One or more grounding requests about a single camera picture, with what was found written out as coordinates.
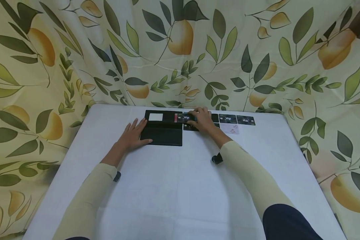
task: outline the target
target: black wallet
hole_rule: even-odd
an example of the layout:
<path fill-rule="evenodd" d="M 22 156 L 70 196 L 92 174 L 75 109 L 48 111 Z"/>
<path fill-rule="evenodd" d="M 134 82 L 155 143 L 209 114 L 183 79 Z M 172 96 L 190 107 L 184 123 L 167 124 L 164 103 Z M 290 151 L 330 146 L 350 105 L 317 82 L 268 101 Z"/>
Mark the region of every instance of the black wallet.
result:
<path fill-rule="evenodd" d="M 163 114 L 162 121 L 149 121 L 149 114 Z M 175 111 L 146 110 L 147 125 L 141 132 L 140 139 L 152 139 L 150 145 L 183 146 L 182 123 L 175 122 Z"/>

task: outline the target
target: white card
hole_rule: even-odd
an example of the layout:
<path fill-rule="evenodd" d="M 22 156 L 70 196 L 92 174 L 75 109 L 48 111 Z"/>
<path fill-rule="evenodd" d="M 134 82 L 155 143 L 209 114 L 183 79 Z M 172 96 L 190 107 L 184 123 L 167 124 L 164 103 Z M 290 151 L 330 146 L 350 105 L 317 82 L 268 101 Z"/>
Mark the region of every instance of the white card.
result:
<path fill-rule="evenodd" d="M 226 134 L 240 134 L 237 124 L 220 123 L 220 129 Z"/>
<path fill-rule="evenodd" d="M 150 113 L 148 121 L 163 121 L 162 113 Z"/>

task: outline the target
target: floral curtain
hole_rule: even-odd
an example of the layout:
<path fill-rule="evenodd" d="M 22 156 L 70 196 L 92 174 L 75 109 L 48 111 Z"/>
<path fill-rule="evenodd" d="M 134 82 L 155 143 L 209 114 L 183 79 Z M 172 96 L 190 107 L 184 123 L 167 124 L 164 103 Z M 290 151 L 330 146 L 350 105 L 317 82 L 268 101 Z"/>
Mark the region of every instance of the floral curtain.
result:
<path fill-rule="evenodd" d="M 96 103 L 284 114 L 360 239 L 360 1 L 0 0 L 0 237 Z"/>

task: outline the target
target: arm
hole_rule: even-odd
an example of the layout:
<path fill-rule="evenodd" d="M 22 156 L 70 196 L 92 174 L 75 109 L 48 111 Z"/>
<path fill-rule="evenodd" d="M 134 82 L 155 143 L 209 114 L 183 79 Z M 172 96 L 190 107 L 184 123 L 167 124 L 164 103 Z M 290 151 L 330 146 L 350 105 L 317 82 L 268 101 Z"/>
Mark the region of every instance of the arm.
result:
<path fill-rule="evenodd" d="M 71 237 L 94 239 L 97 210 L 117 174 L 116 167 L 126 152 L 152 142 L 152 139 L 139 140 L 147 121 L 143 118 L 136 124 L 137 119 L 132 125 L 127 125 L 119 141 L 84 180 L 67 207 L 53 240 Z"/>
<path fill-rule="evenodd" d="M 293 207 L 269 172 L 213 124 L 211 112 L 206 107 L 197 108 L 189 113 L 197 118 L 197 122 L 188 121 L 188 124 L 208 134 L 215 141 L 220 148 L 224 164 L 240 177 L 251 194 L 261 220 L 263 220 L 265 210 L 271 205 L 286 204 Z"/>

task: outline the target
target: beige arm sleeve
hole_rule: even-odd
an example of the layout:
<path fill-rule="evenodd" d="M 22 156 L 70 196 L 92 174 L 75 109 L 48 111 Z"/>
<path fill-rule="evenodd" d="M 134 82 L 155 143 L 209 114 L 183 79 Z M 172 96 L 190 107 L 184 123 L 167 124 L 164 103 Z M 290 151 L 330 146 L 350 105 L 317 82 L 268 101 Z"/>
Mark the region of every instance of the beige arm sleeve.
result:
<path fill-rule="evenodd" d="M 92 170 L 67 207 L 53 240 L 71 237 L 94 239 L 97 210 L 116 174 L 114 166 L 104 163 Z"/>
<path fill-rule="evenodd" d="M 220 154 L 224 164 L 236 172 L 250 192 L 261 221 L 265 210 L 271 205 L 286 204 L 293 207 L 291 200 L 281 191 L 269 172 L 238 143 L 225 143 Z"/>

